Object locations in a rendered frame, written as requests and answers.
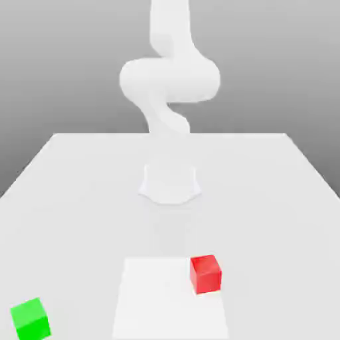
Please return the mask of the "small red cube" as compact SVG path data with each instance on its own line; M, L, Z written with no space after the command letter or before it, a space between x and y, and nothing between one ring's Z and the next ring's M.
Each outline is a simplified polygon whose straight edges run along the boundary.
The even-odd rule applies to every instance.
M196 294L216 292L221 289L222 270L214 255L190 258L189 272Z

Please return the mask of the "small green cube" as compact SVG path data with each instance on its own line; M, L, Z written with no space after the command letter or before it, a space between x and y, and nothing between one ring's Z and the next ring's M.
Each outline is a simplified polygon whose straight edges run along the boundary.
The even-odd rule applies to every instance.
M43 340L51 336L48 316L39 297L10 309L19 340Z

